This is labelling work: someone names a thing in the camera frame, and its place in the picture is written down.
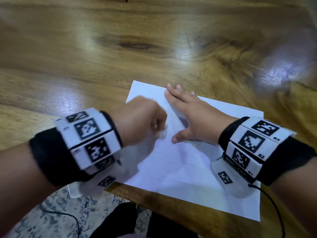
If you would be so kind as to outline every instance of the black pants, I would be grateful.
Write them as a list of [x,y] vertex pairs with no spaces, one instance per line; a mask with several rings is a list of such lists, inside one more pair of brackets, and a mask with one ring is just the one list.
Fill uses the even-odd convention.
[[[133,234],[137,217],[138,213],[135,204],[119,204],[93,232],[90,238],[116,238],[126,234]],[[198,236],[184,226],[152,212],[146,237],[197,238]]]

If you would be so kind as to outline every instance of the right hand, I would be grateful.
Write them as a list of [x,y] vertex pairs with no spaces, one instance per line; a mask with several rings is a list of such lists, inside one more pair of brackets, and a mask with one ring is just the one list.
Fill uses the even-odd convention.
[[167,101],[181,112],[189,122],[189,127],[181,130],[172,137],[173,143],[183,140],[200,139],[218,144],[221,133],[229,124],[238,118],[229,116],[200,100],[194,92],[184,92],[180,85],[176,88],[170,84],[164,93]]

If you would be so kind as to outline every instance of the white paper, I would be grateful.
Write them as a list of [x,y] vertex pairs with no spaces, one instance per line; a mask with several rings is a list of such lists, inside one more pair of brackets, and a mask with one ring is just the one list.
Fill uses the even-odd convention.
[[[212,174],[210,164],[223,152],[219,146],[203,142],[194,142],[194,145],[171,142],[172,136],[184,126],[165,99],[165,90],[133,81],[127,102],[139,95],[155,100],[168,114],[168,129],[166,138],[156,141],[153,152],[138,164],[139,171],[125,184],[260,221],[258,190],[248,198],[234,198],[225,194]],[[263,117],[263,112],[255,109],[199,98],[237,118]]]

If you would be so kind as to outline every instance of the wire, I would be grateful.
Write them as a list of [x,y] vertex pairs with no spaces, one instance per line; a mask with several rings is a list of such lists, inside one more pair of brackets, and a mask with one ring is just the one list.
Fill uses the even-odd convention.
[[276,212],[277,212],[277,216],[280,220],[280,224],[281,224],[281,228],[282,228],[282,238],[285,238],[285,228],[284,228],[284,224],[283,224],[283,220],[282,220],[282,216],[281,216],[281,213],[277,207],[277,205],[275,204],[274,200],[261,188],[257,187],[256,185],[252,185],[252,184],[248,184],[249,187],[252,187],[252,188],[256,188],[258,189],[259,191],[263,192],[263,194],[266,195],[266,197],[268,197],[268,199],[272,202]]
[[49,210],[47,210],[47,209],[45,209],[45,208],[43,207],[43,204],[40,204],[40,210],[43,211],[43,212],[45,212],[45,213],[65,215],[65,216],[71,216],[71,217],[73,217],[73,218],[76,220],[76,222],[77,222],[77,228],[78,228],[78,230],[77,230],[77,236],[78,236],[78,238],[79,238],[81,232],[80,232],[80,228],[79,228],[79,222],[78,222],[78,220],[77,220],[77,218],[76,218],[75,216],[73,216],[73,215],[71,215],[71,214],[63,213],[63,212],[49,211]]

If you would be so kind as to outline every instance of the wood grain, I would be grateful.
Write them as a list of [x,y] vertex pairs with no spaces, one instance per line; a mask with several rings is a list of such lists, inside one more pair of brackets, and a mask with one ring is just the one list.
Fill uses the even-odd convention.
[[[0,0],[0,148],[55,116],[123,104],[133,80],[181,84],[264,111],[317,147],[313,0]],[[111,192],[206,237],[279,237],[261,223],[115,184]],[[305,237],[283,209],[288,237]]]

